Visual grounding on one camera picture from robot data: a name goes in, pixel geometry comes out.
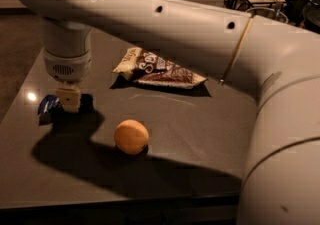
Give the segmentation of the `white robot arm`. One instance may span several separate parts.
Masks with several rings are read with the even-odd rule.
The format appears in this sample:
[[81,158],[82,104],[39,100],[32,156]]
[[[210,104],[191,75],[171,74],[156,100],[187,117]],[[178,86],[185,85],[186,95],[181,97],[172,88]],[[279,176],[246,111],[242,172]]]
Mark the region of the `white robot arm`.
[[320,36],[184,0],[20,0],[43,16],[48,74],[80,104],[91,28],[258,98],[237,225],[320,224]]

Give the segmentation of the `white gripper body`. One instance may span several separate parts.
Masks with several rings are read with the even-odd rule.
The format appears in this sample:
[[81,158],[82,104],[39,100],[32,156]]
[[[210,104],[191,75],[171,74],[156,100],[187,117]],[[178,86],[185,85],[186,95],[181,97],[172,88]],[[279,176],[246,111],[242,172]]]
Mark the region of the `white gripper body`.
[[79,83],[91,68],[91,52],[78,57],[59,57],[43,50],[43,58],[47,73],[56,81]]

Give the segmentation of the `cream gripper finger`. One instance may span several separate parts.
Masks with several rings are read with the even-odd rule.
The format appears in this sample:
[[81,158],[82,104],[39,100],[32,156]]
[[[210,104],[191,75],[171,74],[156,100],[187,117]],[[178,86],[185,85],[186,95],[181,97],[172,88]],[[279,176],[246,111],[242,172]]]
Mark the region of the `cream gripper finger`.
[[81,91],[77,84],[59,83],[55,93],[65,112],[77,113],[79,111]]

